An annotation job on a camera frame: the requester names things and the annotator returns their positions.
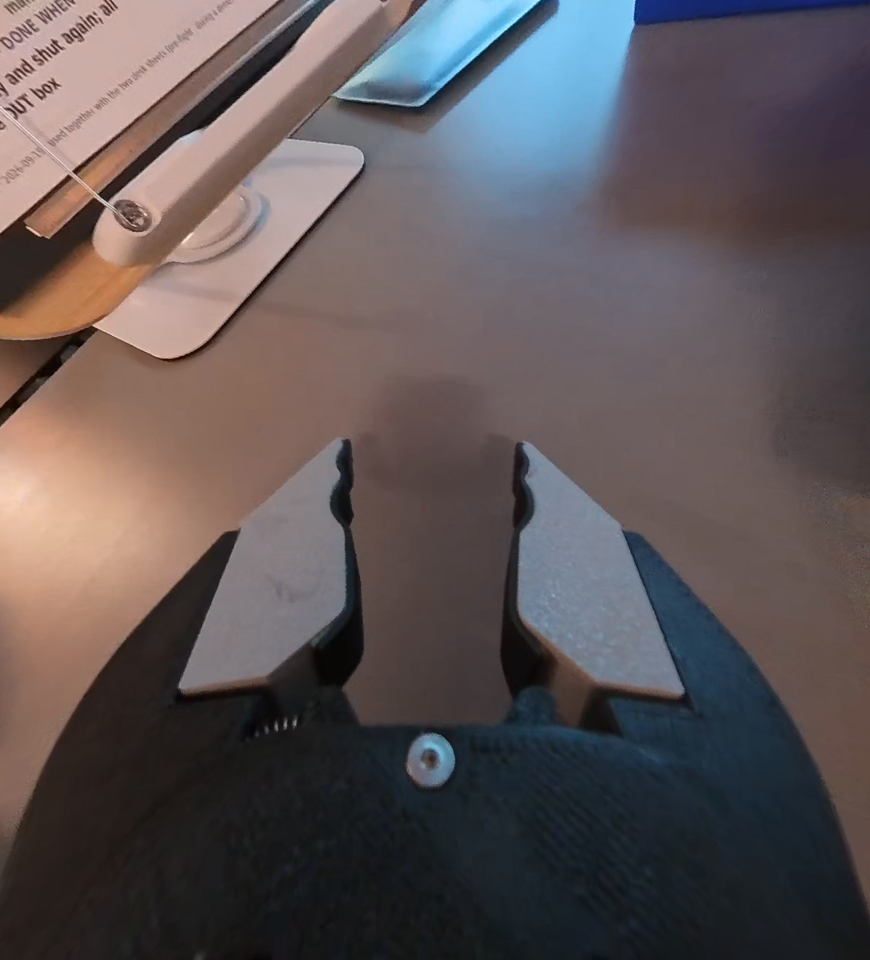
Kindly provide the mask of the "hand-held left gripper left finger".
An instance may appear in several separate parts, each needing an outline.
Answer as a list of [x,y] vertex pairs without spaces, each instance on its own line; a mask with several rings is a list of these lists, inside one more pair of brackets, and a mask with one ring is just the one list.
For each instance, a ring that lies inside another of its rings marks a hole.
[[341,687],[364,650],[352,445],[333,439],[250,513],[178,684],[185,698]]

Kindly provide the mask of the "printed instruction sheet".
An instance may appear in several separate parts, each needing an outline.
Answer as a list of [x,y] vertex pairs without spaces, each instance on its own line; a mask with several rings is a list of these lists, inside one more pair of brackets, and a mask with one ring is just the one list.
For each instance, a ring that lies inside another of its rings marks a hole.
[[265,15],[290,2],[0,2],[0,236]]

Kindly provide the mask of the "grey laptop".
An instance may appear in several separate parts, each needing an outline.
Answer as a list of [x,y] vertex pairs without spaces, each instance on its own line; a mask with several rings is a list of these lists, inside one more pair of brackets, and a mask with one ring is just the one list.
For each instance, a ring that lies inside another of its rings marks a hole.
[[542,1],[424,2],[373,59],[334,93],[345,104],[418,110]]

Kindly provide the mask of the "blue plastic bin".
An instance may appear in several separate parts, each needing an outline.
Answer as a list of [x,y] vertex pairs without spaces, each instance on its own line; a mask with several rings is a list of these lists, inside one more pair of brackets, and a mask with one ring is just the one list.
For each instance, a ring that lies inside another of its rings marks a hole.
[[634,1],[633,24],[655,26],[705,19],[870,7],[870,1]]

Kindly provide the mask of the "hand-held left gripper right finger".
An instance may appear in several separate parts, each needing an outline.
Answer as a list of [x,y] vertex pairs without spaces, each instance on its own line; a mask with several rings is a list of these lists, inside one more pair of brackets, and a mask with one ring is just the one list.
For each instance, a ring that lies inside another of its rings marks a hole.
[[513,460],[501,666],[512,698],[546,691],[574,728],[609,701],[681,705],[685,687],[622,525],[533,444]]

